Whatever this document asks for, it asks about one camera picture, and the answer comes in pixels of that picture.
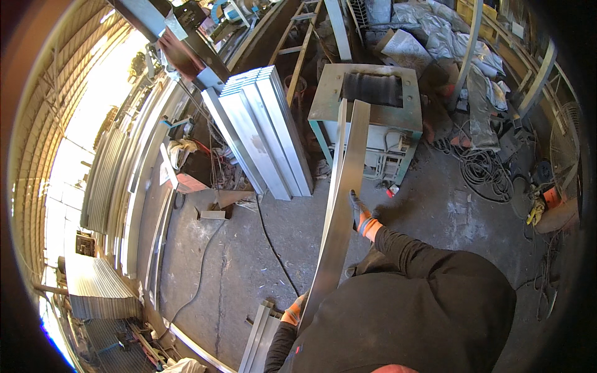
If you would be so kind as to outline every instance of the hand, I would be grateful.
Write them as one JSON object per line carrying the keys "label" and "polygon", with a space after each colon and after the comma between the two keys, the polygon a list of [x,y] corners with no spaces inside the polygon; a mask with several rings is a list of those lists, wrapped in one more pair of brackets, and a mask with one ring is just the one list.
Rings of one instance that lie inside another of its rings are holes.
{"label": "hand", "polygon": [[310,290],[307,290],[306,293],[297,298],[294,303],[284,311],[281,321],[290,323],[294,326],[299,324],[300,317],[303,314],[303,307],[307,303],[307,299],[309,299],[309,291]]}
{"label": "hand", "polygon": [[375,242],[375,235],[381,223],[371,217],[371,212],[363,201],[357,197],[354,190],[350,190],[350,205],[352,206],[353,217],[355,218],[356,231],[363,237]]}

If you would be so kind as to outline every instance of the machine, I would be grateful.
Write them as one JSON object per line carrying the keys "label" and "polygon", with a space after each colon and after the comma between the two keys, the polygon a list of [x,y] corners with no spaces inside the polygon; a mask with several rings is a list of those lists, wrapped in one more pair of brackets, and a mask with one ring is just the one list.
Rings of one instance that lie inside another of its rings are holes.
{"label": "machine", "polygon": [[338,147],[338,108],[343,98],[349,102],[347,118],[351,117],[354,100],[371,104],[363,177],[400,185],[423,133],[415,70],[370,64],[325,65],[308,120],[330,165],[330,150]]}

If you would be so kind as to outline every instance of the worker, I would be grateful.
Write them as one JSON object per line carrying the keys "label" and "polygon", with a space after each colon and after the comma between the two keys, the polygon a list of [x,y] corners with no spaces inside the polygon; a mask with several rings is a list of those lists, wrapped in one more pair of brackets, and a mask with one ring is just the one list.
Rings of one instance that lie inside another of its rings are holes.
{"label": "worker", "polygon": [[265,373],[490,372],[516,305],[504,275],[477,254],[384,227],[353,190],[350,203],[371,250],[298,338],[308,294],[285,311]]}

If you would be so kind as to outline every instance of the concrete floor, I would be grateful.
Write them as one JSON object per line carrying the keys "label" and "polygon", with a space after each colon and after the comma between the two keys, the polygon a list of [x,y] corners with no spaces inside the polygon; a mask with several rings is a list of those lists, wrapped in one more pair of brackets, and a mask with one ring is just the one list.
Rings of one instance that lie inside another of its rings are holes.
{"label": "concrete floor", "polygon": [[[377,208],[380,221],[435,247],[482,255],[515,288],[533,278],[544,246],[534,248],[525,239],[524,222],[512,207],[472,193],[460,177],[458,161],[450,156],[420,144],[416,161],[392,199],[376,190],[376,182],[363,181],[361,198]],[[140,248],[150,246],[157,221],[152,209],[159,207],[151,207],[157,204],[151,201],[164,191],[156,186],[154,182],[147,194]],[[267,234],[299,293],[309,289],[315,273],[329,186],[329,179],[315,180],[310,198],[286,202],[267,194],[261,203]],[[171,320],[197,291],[202,272],[199,294],[178,314],[176,324],[207,352],[237,369],[251,331],[246,319],[254,319],[262,300],[283,311],[296,294],[267,243],[258,213],[234,206],[232,218],[224,223],[196,219],[196,209],[205,209],[213,200],[210,190],[192,193],[173,211],[162,264],[160,313]],[[353,232],[345,267],[360,261],[368,250],[368,240]],[[138,273],[143,279],[148,254],[139,250]],[[539,331],[537,293],[525,286],[518,295],[512,333],[496,371],[509,370],[525,340]]]}

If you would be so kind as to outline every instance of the corrugated metal roof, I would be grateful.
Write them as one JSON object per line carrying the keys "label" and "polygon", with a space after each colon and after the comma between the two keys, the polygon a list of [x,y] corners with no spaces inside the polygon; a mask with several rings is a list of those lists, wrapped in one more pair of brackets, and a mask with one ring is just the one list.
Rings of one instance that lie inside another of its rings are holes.
{"label": "corrugated metal roof", "polygon": [[66,257],[70,305],[79,319],[141,317],[139,299],[102,258]]}
{"label": "corrugated metal roof", "polygon": [[[102,0],[77,1],[38,55],[33,86],[23,90],[10,149],[15,246],[26,278],[39,282],[44,268],[45,188],[66,125],[87,87],[91,68],[125,41],[132,27]],[[106,37],[103,45],[94,48]]]}
{"label": "corrugated metal roof", "polygon": [[118,343],[117,332],[126,332],[127,339],[133,339],[126,320],[89,320],[84,325],[105,373],[155,371],[138,343],[130,344],[129,351],[114,346]]}

